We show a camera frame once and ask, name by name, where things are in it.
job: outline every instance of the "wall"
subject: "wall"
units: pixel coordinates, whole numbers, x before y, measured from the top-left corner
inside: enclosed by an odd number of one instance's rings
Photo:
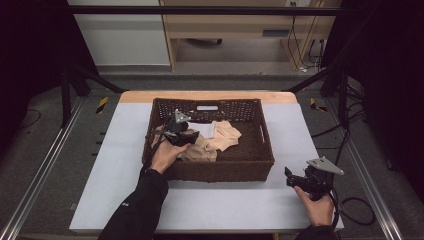
[[[70,5],[159,5],[157,0],[68,0]],[[75,15],[96,65],[166,65],[160,15]]]

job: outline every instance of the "white table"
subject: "white table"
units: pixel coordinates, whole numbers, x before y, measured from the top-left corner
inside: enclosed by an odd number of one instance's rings
[[[276,233],[309,225],[305,208],[286,186],[284,167],[303,176],[317,158],[299,104],[290,93],[127,92],[121,97],[70,229],[100,232],[135,189],[142,167],[151,98],[261,98],[275,164],[266,182],[170,181],[157,233]],[[337,228],[343,228],[341,220]]]

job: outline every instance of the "hand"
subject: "hand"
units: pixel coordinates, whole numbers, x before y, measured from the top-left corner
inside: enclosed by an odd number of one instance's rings
[[[162,130],[162,127],[157,127],[156,130],[160,131]],[[178,155],[187,151],[188,147],[190,146],[190,144],[188,143],[182,147],[177,147],[169,143],[168,140],[164,139],[165,137],[162,137],[161,141],[163,142],[159,145],[159,148],[153,155],[152,166],[150,167],[151,169],[158,171],[160,174],[163,174],[165,170],[168,169],[168,167],[171,166],[172,163],[174,163]],[[151,145],[152,148],[158,142],[158,140],[159,135],[156,135]]]
[[[330,196],[325,195],[318,201],[312,201],[308,195],[298,186],[294,187],[299,198],[305,204],[306,210],[308,210],[308,217],[311,225],[317,226],[328,226],[331,225],[333,217],[333,201]]]

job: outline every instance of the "black sleeve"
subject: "black sleeve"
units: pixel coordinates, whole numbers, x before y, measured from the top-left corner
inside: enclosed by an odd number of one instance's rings
[[[337,237],[331,226],[309,226],[295,240],[337,240]]]
[[[159,222],[162,203],[168,194],[168,182],[148,169],[131,193],[109,219],[100,233],[101,240],[151,240]]]

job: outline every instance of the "brown woven basket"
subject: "brown woven basket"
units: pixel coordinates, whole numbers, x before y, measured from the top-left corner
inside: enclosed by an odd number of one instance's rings
[[[198,110],[199,106],[209,109]],[[175,110],[192,118],[192,122],[210,123],[227,120],[242,136],[239,144],[225,151],[218,150],[216,162],[183,162],[176,160],[165,172],[168,180],[201,182],[266,181],[274,164],[271,143],[259,99],[180,100],[156,98],[153,100],[149,127],[144,145],[143,162],[151,150],[154,136],[151,131],[163,125]]]

